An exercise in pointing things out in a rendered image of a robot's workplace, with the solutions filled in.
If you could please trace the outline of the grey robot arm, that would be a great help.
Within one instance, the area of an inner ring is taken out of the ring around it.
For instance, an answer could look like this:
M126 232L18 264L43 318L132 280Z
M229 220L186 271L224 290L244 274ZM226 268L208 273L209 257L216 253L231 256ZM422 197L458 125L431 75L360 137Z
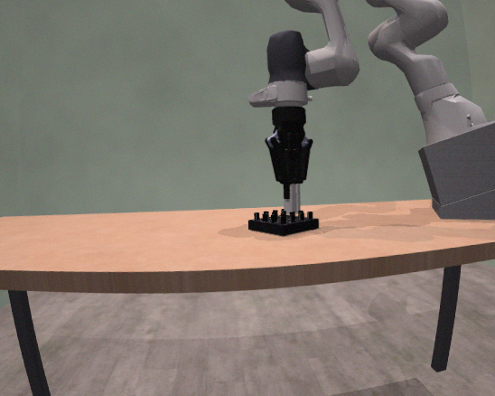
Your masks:
M270 36L269 82L267 88L248 95L253 108L302 107L313 101L307 90L349 86L360 71L338 0L285 1L302 12L322 13L329 42L310 52L297 31ZM434 38L448 24L441 2L366 1L373 7L392 7L397 12L369 35L368 44L376 57L395 63L404 72L421 113L427 145L495 122L485 118L481 107L459 96L437 57L416 53L417 46Z

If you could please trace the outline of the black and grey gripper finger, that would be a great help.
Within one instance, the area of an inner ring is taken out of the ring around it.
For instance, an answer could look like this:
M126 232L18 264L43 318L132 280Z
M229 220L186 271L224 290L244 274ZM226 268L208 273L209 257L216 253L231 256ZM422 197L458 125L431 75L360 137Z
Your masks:
M295 213L301 211L300 184L306 180L312 144L312 139L304 137L302 142L302 134L296 134L296 149L293 152Z
M294 182L294 133L288 133L287 139L288 149L280 147L277 131L271 137L266 138L265 142L269 148L276 180L284 185L284 211L286 211L286 214L290 214L290 212L294 212L294 184L292 184Z

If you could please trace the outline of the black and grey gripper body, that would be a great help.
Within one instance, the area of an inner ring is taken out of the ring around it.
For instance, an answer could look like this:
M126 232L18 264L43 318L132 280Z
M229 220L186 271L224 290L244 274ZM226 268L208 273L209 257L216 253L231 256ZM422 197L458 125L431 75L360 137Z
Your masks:
M272 121L277 131L279 145L282 149L288 148L288 133L294 133L294 149L296 149L296 134L305 137L304 124L306 123L305 109L302 107L277 107L272 110ZM303 142L302 140L302 142Z

